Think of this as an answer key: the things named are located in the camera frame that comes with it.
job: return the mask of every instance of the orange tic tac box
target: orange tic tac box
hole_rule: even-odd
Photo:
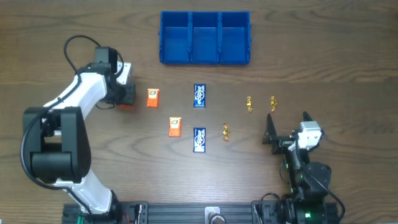
[[[147,107],[158,108],[159,106],[159,90],[148,89]]]
[[[181,136],[181,118],[170,118],[169,137]]]

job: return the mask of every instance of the wooden table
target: wooden table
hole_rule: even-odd
[[[251,63],[161,64],[161,10],[250,10]],[[63,203],[72,202],[26,177],[19,146],[23,111],[71,83],[63,44],[85,34],[134,64],[134,109],[94,108],[86,119],[91,168],[121,200],[251,202],[289,193],[279,178],[283,157],[261,144],[275,95],[279,134],[298,128],[303,111],[325,130],[310,158],[332,168],[343,223],[398,221],[397,15],[395,0],[1,1],[0,219],[60,223]],[[93,60],[87,40],[68,50],[79,67]],[[194,83],[207,84],[205,110],[192,108]],[[148,88],[160,89],[157,110],[146,108]],[[182,117],[181,138],[168,137],[171,116]],[[207,128],[205,154],[192,152],[197,126]]]

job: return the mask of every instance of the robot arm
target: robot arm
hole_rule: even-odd
[[[112,51],[109,47],[97,47],[95,62],[87,65],[80,77],[75,75],[72,83],[56,99],[44,105],[48,107],[64,98],[80,82],[67,98],[35,122],[29,130],[23,154],[28,172],[46,184],[68,187],[88,206],[89,218],[101,221],[120,221],[123,213],[116,195],[90,169],[91,151],[84,119],[99,101],[113,105],[132,105],[134,102],[134,84],[127,83],[132,65],[111,58],[110,55],[117,57]],[[41,111],[42,108],[25,111],[25,131]],[[61,142],[50,142],[45,138],[54,136],[60,136]],[[72,198],[83,213],[88,213],[75,197]]]

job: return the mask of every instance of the wood grain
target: wood grain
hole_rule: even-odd
[[[248,66],[166,66],[159,62],[161,10],[250,10]],[[398,221],[398,3],[394,0],[59,0],[0,1],[0,219],[60,223],[63,192],[35,186],[19,161],[22,113],[72,80],[64,41],[85,34],[134,64],[133,110],[94,109],[86,119],[92,169],[121,200],[250,202],[287,194],[280,156],[261,144],[269,96],[278,133],[308,111],[325,130],[312,161],[332,168],[330,189],[346,205],[343,223]],[[72,60],[93,59],[93,44],[70,44]],[[205,110],[192,86],[206,83]],[[160,108],[146,108],[146,89]],[[252,96],[253,112],[244,105]],[[170,116],[182,137],[167,135]],[[229,123],[231,141],[222,140]],[[207,128],[206,154],[192,153],[192,128]]]

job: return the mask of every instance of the blue plastic bin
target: blue plastic bin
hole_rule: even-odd
[[[247,64],[250,12],[163,11],[159,58],[162,63]]]

